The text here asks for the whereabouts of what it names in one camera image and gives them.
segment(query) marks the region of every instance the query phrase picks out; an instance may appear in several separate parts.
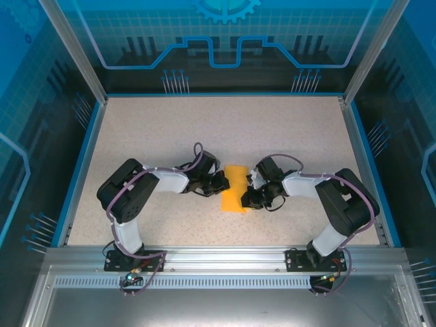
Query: blue printed backdrop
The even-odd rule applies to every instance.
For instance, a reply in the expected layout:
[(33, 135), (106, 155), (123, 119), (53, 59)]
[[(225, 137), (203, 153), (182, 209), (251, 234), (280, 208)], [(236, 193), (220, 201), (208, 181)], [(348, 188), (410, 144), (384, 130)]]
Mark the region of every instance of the blue printed backdrop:
[(436, 260), (435, 15), (434, 1), (410, 1), (356, 97), (401, 242), (420, 253), (412, 261)]
[(171, 69), (189, 76), (191, 91), (341, 92), (390, 5), (357, 2), (60, 4), (109, 92), (171, 93)]
[(0, 0), (0, 31), (0, 317), (19, 326), (53, 230), (31, 214), (56, 225), (95, 98), (37, 0)]

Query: circuit pattern graphic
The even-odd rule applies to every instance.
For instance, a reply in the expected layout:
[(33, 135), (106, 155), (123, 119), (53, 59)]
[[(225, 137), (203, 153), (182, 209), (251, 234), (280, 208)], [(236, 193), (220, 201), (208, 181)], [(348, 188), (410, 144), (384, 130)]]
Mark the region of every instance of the circuit pattern graphic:
[(30, 33), (41, 20), (38, 0), (0, 0), (0, 9), (8, 10), (25, 33)]
[(260, 0), (192, 0), (192, 4), (204, 19), (212, 19), (215, 24), (227, 24), (246, 19), (247, 14), (254, 13), (254, 7), (260, 5)]

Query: purple cable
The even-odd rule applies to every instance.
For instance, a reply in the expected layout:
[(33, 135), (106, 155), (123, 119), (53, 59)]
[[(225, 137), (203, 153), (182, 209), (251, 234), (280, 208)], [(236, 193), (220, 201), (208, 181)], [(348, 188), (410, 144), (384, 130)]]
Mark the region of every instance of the purple cable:
[(352, 189), (353, 191), (356, 192), (356, 194), (358, 196), (360, 196), (363, 200), (363, 202), (365, 202), (365, 204), (368, 207), (369, 210), (369, 214), (370, 214), (370, 219), (368, 224), (366, 224), (365, 226), (363, 226), (362, 228), (360, 228), (359, 230), (356, 230), (353, 234), (351, 234), (350, 236), (348, 236), (348, 238), (346, 240), (344, 240), (341, 245), (339, 245), (339, 248), (342, 249), (351, 239), (353, 239), (353, 237), (355, 237), (355, 235), (369, 229), (375, 221), (375, 212), (374, 212), (374, 208), (371, 205), (371, 203), (369, 202), (368, 198), (353, 184), (351, 184), (349, 181), (347, 181), (346, 179), (336, 176), (336, 175), (331, 175), (331, 174), (304, 174), (301, 173), (300, 176), (302, 177), (310, 177), (310, 178), (322, 178), (322, 177), (326, 177), (326, 178), (332, 178), (332, 179), (336, 179), (337, 181), (340, 181), (342, 183), (344, 183), (345, 185), (347, 185), (350, 189)]
[(285, 155), (284, 153), (274, 153), (272, 155), (267, 155), (265, 158), (263, 158), (259, 162), (262, 162), (265, 159), (268, 159), (268, 158), (271, 158), (271, 157), (286, 157), (286, 158), (290, 158), (290, 159), (298, 162), (300, 164), (300, 169), (298, 169), (299, 172), (301, 172), (302, 169), (305, 167), (305, 165), (303, 164), (303, 162), (301, 160), (299, 160), (298, 158), (292, 157), (291, 155)]
[(345, 285), (345, 283), (347, 283), (347, 280), (349, 279), (349, 276), (352, 273), (352, 263), (353, 263), (352, 262), (352, 255), (347, 248), (344, 247), (344, 248), (342, 248), (342, 250), (344, 250), (348, 254), (348, 270), (347, 270), (347, 274), (344, 277), (342, 283), (338, 287), (336, 287), (334, 290), (329, 290), (327, 287), (323, 287), (323, 286), (313, 286), (314, 288), (319, 288), (320, 290), (324, 290), (324, 291), (328, 292), (329, 294), (334, 294), (334, 293), (338, 292)]
[[(200, 153), (197, 155), (197, 146), (200, 146)], [(155, 269), (155, 272), (151, 275), (151, 278), (149, 279), (149, 281), (147, 282), (147, 284), (141, 288), (139, 291), (137, 291), (136, 293), (141, 293), (143, 292), (151, 283), (151, 281), (153, 280), (154, 276), (156, 275), (157, 271), (159, 270), (159, 268), (161, 267), (161, 265), (163, 264), (166, 254), (168, 253), (167, 251), (161, 251), (152, 255), (136, 255), (133, 253), (128, 252), (128, 250), (121, 244), (118, 235), (116, 234), (116, 230), (115, 230), (115, 218), (112, 217), (110, 211), (112, 209), (112, 207), (115, 205), (116, 201), (119, 200), (119, 198), (124, 194), (124, 192), (127, 191), (127, 189), (132, 186), (139, 178), (141, 178), (142, 176), (144, 176), (145, 174), (149, 173), (149, 172), (154, 172), (157, 170), (160, 171), (166, 171), (166, 172), (188, 172), (192, 169), (194, 169), (198, 163), (200, 162), (200, 160), (203, 157), (203, 144), (201, 144), (200, 142), (196, 142), (193, 146), (193, 151), (195, 156), (197, 157), (197, 159), (186, 169), (182, 169), (182, 170), (178, 170), (176, 168), (165, 168), (165, 167), (156, 167), (156, 168), (149, 168), (149, 169), (145, 169), (143, 171), (141, 171), (140, 173), (138, 173), (137, 175), (135, 175), (129, 182), (127, 182), (126, 185), (124, 185), (124, 187), (120, 190), (120, 192), (118, 192), (115, 197), (112, 199), (112, 201), (109, 203), (107, 209), (106, 209), (106, 216), (109, 218), (110, 222), (111, 222), (111, 227), (110, 229), (112, 230), (112, 234), (114, 236), (114, 242), (117, 245), (117, 247), (121, 250), (121, 252), (123, 252), (125, 255), (134, 258), (134, 259), (141, 259), (141, 260), (147, 260), (147, 259), (153, 259), (153, 258), (157, 258), (159, 256), (162, 257), (162, 259), (160, 260), (159, 264), (157, 265), (157, 268)], [(123, 287), (123, 282), (121, 284), (121, 288), (120, 290), (122, 292), (124, 292), (124, 287)]]
[(356, 230), (353, 234), (351, 234), (346, 240), (344, 240), (341, 245), (339, 245), (339, 248), (342, 249), (351, 239), (353, 239), (353, 237), (355, 237), (355, 235), (369, 229), (375, 221), (375, 212), (374, 212), (374, 208), (371, 205), (371, 203), (369, 202), (368, 198), (353, 184), (351, 184), (349, 181), (347, 181), (346, 179), (336, 176), (336, 175), (332, 175), (332, 174), (305, 174), (302, 173), (302, 169), (305, 167), (305, 165), (303, 164), (303, 162), (301, 160), (299, 160), (298, 158), (292, 157), (291, 155), (286, 155), (283, 153), (274, 153), (272, 155), (267, 155), (265, 158), (263, 158), (261, 161), (271, 158), (271, 157), (287, 157), (290, 158), (296, 162), (298, 162), (300, 164), (300, 169), (298, 169), (298, 172), (300, 173), (300, 176), (302, 177), (309, 177), (309, 178), (332, 178), (332, 179), (336, 179), (337, 181), (342, 182), (343, 184), (347, 185), (350, 189), (352, 189), (353, 191), (356, 192), (356, 194), (358, 196), (360, 196), (363, 200), (363, 202), (365, 202), (365, 204), (368, 207), (369, 210), (369, 214), (370, 214), (370, 219), (368, 224), (366, 224), (365, 226), (363, 226), (362, 228), (360, 228), (359, 230)]
[[(159, 271), (159, 269), (162, 267), (162, 264), (164, 264), (164, 262), (165, 262), (165, 257), (166, 257), (166, 253), (162, 255), (162, 259), (160, 259), (159, 263), (158, 263), (157, 266), (156, 266), (155, 271), (153, 271), (153, 274), (150, 276), (150, 279), (149, 279), (149, 280), (146, 282), (146, 284), (145, 284), (143, 287), (141, 287), (138, 291), (136, 291), (136, 292), (132, 291), (132, 293), (131, 293), (132, 296), (135, 296), (135, 294), (141, 294), (141, 293), (143, 293), (143, 291), (145, 291), (145, 289), (146, 289), (146, 288), (151, 284), (151, 281), (155, 278), (155, 276), (156, 276), (156, 274), (157, 274), (157, 271)], [(124, 294), (128, 294), (128, 293), (125, 291), (124, 283), (125, 283), (125, 279), (122, 280), (122, 282), (121, 282), (121, 284), (120, 284), (120, 291), (122, 291)]]
[(347, 181), (346, 179), (344, 179), (344, 178), (342, 178), (342, 177), (339, 177), (339, 176), (336, 176), (336, 175), (332, 175), (332, 174), (305, 174), (305, 173), (302, 173), (301, 171), (302, 171), (302, 169), (304, 168), (304, 164), (303, 164), (303, 162), (302, 162), (301, 160), (295, 158), (295, 157), (292, 157), (291, 155), (285, 155), (285, 154), (281, 154), (281, 153), (275, 153), (275, 154), (273, 154), (273, 155), (268, 155), (268, 156), (266, 156), (266, 157), (263, 158), (262, 160), (265, 160), (265, 159), (270, 158), (270, 157), (287, 157), (287, 158), (293, 159), (294, 161), (298, 162), (298, 163), (300, 164), (300, 169), (298, 170), (298, 172), (300, 173), (300, 176), (302, 176), (302, 177), (309, 177), (309, 178), (324, 178), (324, 177), (325, 177), (325, 178), (332, 178), (332, 179), (335, 179), (335, 180), (337, 180), (337, 181), (342, 182), (344, 185), (347, 185), (350, 189), (352, 189), (354, 192), (356, 192), (356, 194), (357, 194), (358, 196), (360, 196), (360, 198), (362, 198), (363, 202), (365, 202), (365, 204), (366, 204), (367, 207), (368, 207), (369, 214), (370, 214), (370, 219), (369, 219), (368, 224), (366, 224), (365, 226), (363, 226), (363, 227), (360, 228), (359, 230), (356, 230), (353, 234), (351, 234), (350, 236), (348, 236), (347, 239), (344, 240), (344, 241), (343, 241), (343, 242), (338, 246), (338, 249), (342, 249), (342, 250), (344, 250), (345, 252), (347, 252), (347, 254), (348, 254), (349, 267), (348, 267), (348, 271), (347, 271), (347, 274), (346, 274), (344, 280), (342, 281), (342, 283), (341, 283), (338, 287), (336, 287), (336, 288), (335, 288), (334, 290), (332, 290), (332, 291), (330, 291), (329, 289), (327, 289), (327, 288), (325, 288), (325, 287), (322, 287), (322, 286), (316, 286), (316, 287), (318, 287), (318, 288), (321, 289), (321, 290), (322, 290), (322, 289), (325, 289), (325, 290), (328, 290), (330, 294), (333, 294), (333, 293), (337, 292), (338, 290), (340, 290), (340, 289), (345, 285), (345, 283), (346, 283), (347, 280), (349, 279), (349, 276), (350, 276), (351, 271), (352, 271), (352, 255), (351, 255), (351, 253), (348, 251), (348, 249), (346, 249), (344, 246), (345, 246), (345, 245), (346, 245), (346, 244), (347, 244), (351, 239), (353, 239), (353, 237), (355, 237), (355, 235), (357, 235), (357, 234), (359, 234), (359, 233), (361, 233), (361, 232), (363, 232), (363, 231), (365, 231), (365, 230), (368, 230), (368, 229), (369, 229), (369, 228), (374, 224), (374, 221), (375, 221), (375, 212), (374, 212), (374, 208), (373, 208), (373, 206), (371, 205), (371, 203), (369, 202), (368, 198), (367, 198), (367, 197), (366, 197), (366, 196), (361, 192), (361, 190), (359, 190), (356, 186), (354, 186), (353, 184), (351, 184), (349, 181)]

